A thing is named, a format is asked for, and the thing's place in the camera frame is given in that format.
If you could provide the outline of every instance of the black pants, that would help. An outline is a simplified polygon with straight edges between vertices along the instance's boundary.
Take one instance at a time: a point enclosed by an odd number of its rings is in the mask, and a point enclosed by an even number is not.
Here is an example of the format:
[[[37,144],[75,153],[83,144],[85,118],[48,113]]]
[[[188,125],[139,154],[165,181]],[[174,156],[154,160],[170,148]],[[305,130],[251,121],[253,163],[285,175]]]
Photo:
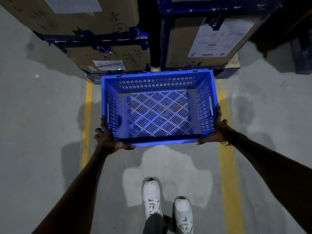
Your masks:
[[[143,234],[166,234],[168,226],[159,213],[154,213],[145,222]]]

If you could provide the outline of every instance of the yellow painted stripe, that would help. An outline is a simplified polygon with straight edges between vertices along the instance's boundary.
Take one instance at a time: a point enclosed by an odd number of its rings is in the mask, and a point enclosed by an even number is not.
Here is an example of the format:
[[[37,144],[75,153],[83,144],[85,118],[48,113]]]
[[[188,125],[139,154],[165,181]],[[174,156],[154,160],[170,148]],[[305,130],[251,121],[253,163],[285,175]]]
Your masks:
[[[217,97],[221,106],[222,120],[227,119],[231,125],[230,107],[227,94],[220,88],[216,80]],[[219,144],[219,160],[222,181],[222,196],[227,234],[243,234],[243,220],[240,209],[240,193],[236,173],[234,148]]]
[[[82,135],[81,170],[87,165],[89,160],[91,103],[92,82],[88,79],[85,94],[85,121]]]

